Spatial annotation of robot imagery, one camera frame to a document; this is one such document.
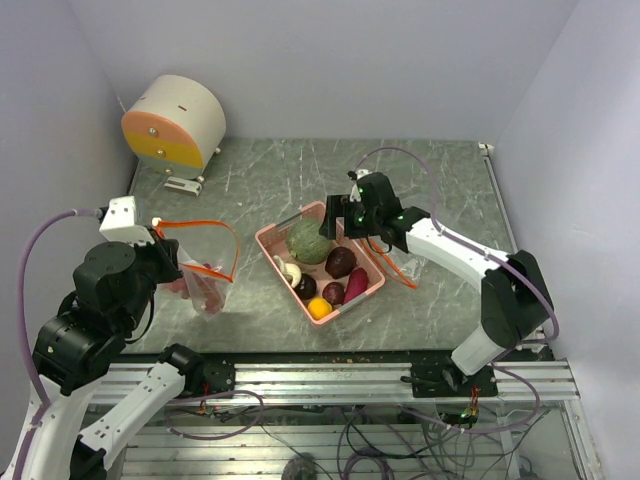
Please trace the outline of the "clear bag orange zipper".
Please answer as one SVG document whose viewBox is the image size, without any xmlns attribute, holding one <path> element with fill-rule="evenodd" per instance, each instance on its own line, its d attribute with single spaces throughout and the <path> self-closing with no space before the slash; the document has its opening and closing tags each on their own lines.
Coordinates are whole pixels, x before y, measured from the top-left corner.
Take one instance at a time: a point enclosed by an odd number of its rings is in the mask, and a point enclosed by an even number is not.
<svg viewBox="0 0 640 480">
<path fill-rule="evenodd" d="M 227 278 L 228 293 L 234 283 L 240 255 L 240 242 L 231 226 L 218 220 L 167 221 L 159 217 L 154 217 L 151 224 L 162 239 L 174 239 L 179 242 L 179 267 L 181 263 L 209 264 L 211 269 L 218 270 Z M 183 302 L 189 302 L 192 307 L 190 300 L 183 300 L 178 295 L 171 294 Z"/>
</svg>

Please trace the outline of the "red grape bunch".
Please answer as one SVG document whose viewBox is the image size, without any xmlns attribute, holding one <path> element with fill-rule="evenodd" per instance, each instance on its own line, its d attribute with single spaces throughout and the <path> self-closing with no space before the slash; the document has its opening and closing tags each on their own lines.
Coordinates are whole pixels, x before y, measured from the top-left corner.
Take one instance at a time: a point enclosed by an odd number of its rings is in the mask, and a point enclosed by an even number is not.
<svg viewBox="0 0 640 480">
<path fill-rule="evenodd" d="M 222 311 L 229 282 L 209 264 L 181 263 L 181 277 L 164 288 L 183 300 L 190 300 L 198 313 L 216 315 Z"/>
</svg>

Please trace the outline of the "white garlic bulb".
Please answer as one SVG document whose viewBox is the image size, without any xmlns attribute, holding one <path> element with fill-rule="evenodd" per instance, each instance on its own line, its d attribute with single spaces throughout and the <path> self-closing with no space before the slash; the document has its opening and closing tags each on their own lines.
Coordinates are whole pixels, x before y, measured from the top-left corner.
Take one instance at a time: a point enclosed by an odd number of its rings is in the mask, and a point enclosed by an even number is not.
<svg viewBox="0 0 640 480">
<path fill-rule="evenodd" d="M 272 257 L 278 270 L 287 280 L 292 288 L 296 288 L 302 280 L 302 271 L 300 267 L 294 263 L 285 262 L 280 256 L 274 255 Z"/>
</svg>

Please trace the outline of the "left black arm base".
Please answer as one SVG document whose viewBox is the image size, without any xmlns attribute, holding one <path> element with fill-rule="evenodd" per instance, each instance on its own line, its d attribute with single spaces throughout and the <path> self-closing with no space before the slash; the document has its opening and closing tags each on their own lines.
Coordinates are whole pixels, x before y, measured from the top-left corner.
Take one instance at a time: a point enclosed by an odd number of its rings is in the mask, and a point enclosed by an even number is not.
<svg viewBox="0 0 640 480">
<path fill-rule="evenodd" d="M 227 392 L 235 385 L 235 369 L 227 360 L 203 356 L 180 344 L 166 347 L 158 362 L 172 366 L 183 379 L 180 399 Z"/>
</svg>

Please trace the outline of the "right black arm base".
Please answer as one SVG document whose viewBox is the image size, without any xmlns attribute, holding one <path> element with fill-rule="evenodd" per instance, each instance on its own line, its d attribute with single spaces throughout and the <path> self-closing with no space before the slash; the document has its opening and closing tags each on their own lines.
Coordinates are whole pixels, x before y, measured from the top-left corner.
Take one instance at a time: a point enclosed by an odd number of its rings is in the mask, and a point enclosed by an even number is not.
<svg viewBox="0 0 640 480">
<path fill-rule="evenodd" d="M 494 370 L 483 367 L 472 376 L 466 376 L 449 362 L 428 362 L 413 364 L 408 375 L 400 381 L 409 384 L 415 398 L 471 398 L 495 397 L 498 388 L 494 380 Z"/>
</svg>

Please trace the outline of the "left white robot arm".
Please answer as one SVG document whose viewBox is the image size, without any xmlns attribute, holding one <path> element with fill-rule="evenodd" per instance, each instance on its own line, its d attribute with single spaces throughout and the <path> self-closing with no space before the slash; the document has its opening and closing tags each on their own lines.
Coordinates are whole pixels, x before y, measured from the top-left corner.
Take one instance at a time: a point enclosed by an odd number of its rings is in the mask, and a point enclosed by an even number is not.
<svg viewBox="0 0 640 480">
<path fill-rule="evenodd" d="M 74 273 L 74 291 L 43 325 L 31 355 L 36 378 L 20 442 L 5 479 L 104 479 L 138 431 L 173 399 L 196 397 L 205 360 L 180 344 L 165 348 L 143 381 L 93 425 L 85 411 L 124 350 L 160 284 L 181 276 L 179 244 L 105 242 Z"/>
</svg>

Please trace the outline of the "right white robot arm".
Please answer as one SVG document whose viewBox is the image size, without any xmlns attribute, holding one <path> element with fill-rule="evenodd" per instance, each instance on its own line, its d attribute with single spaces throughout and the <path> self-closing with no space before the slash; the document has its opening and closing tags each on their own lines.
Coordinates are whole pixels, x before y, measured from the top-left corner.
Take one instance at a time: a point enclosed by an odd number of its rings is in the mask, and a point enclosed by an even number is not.
<svg viewBox="0 0 640 480">
<path fill-rule="evenodd" d="M 535 257 L 481 245 L 441 225 L 435 212 L 404 207 L 388 177 L 380 172 L 351 171 L 349 194 L 330 195 L 319 233 L 331 240 L 337 222 L 350 239 L 379 237 L 391 248 L 435 262 L 476 288 L 481 297 L 479 326 L 450 356 L 440 373 L 450 394 L 465 394 L 476 374 L 521 345 L 554 313 Z"/>
</svg>

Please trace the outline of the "green netted melon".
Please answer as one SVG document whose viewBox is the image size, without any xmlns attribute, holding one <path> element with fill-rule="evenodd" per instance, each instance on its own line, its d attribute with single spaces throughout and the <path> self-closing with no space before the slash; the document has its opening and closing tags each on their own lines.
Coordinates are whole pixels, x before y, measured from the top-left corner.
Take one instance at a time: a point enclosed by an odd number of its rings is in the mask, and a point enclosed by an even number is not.
<svg viewBox="0 0 640 480">
<path fill-rule="evenodd" d="M 317 220 L 302 218 L 289 228 L 285 244 L 294 260 L 306 265 L 317 265 L 326 260 L 333 244 L 319 233 L 320 226 Z"/>
</svg>

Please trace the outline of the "magenta dragon fruit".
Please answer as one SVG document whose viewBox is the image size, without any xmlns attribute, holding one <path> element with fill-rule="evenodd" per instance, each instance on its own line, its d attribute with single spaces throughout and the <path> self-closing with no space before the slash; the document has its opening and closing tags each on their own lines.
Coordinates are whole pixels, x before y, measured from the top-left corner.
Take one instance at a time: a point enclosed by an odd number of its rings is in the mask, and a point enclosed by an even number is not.
<svg viewBox="0 0 640 480">
<path fill-rule="evenodd" d="M 366 270 L 362 267 L 354 269 L 351 272 L 347 282 L 343 304 L 348 304 L 356 297 L 364 293 L 368 288 L 368 284 L 369 278 Z"/>
</svg>

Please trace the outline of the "small dark red plum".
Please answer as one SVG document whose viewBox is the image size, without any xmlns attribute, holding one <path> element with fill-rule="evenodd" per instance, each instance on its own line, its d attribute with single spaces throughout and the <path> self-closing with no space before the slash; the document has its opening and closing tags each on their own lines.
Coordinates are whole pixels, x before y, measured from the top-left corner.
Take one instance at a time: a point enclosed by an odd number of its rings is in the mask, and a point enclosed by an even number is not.
<svg viewBox="0 0 640 480">
<path fill-rule="evenodd" d="M 340 282 L 330 282 L 324 287 L 322 297 L 332 306 L 342 305 L 345 299 L 345 287 Z"/>
</svg>

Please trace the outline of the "orange fruit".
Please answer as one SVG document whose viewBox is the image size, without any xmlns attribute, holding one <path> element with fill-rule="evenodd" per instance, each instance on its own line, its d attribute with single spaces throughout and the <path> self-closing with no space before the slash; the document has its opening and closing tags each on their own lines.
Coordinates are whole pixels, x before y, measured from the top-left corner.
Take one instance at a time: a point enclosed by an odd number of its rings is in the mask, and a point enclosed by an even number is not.
<svg viewBox="0 0 640 480">
<path fill-rule="evenodd" d="M 323 297 L 315 297 L 309 301 L 307 310 L 314 320 L 319 321 L 333 312 L 333 306 Z"/>
</svg>

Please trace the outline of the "cream cylindrical drawer box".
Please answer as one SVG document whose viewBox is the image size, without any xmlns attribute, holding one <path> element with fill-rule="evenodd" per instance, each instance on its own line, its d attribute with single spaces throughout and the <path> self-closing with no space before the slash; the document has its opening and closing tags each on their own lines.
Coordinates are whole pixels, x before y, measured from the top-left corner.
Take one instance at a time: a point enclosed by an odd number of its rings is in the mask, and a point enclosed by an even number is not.
<svg viewBox="0 0 640 480">
<path fill-rule="evenodd" d="M 131 150 L 149 168 L 194 180 L 220 151 L 226 134 L 224 111 L 214 94 L 179 75 L 157 77 L 123 115 L 121 128 Z"/>
</svg>

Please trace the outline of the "white corner clip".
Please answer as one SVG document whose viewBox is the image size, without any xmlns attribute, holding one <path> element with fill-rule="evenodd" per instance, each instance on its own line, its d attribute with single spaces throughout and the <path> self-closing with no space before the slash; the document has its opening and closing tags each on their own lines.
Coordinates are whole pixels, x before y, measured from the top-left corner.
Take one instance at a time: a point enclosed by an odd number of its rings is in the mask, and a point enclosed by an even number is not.
<svg viewBox="0 0 640 480">
<path fill-rule="evenodd" d="M 479 142 L 478 147 L 483 150 L 487 155 L 490 155 L 494 152 L 495 147 L 488 143 Z"/>
</svg>

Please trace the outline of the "small white metal bracket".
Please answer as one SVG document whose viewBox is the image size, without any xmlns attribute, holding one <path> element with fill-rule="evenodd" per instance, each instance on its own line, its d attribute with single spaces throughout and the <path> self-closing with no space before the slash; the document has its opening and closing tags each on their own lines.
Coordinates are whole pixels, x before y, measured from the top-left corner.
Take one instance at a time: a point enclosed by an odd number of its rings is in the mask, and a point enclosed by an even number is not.
<svg viewBox="0 0 640 480">
<path fill-rule="evenodd" d="M 186 180 L 171 176 L 164 182 L 164 188 L 169 191 L 198 197 L 202 191 L 202 184 L 197 180 Z"/>
</svg>

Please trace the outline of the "aluminium mounting rail frame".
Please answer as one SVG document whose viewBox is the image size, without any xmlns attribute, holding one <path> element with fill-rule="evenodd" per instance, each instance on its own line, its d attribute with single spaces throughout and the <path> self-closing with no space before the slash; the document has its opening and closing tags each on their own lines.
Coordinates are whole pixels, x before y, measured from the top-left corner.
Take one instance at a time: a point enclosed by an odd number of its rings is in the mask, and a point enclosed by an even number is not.
<svg viewBox="0 0 640 480">
<path fill-rule="evenodd" d="M 495 397 L 415 398 L 400 381 L 437 351 L 212 354 L 232 390 L 159 410 L 111 479 L 601 479 L 573 372 L 517 352 Z"/>
</svg>

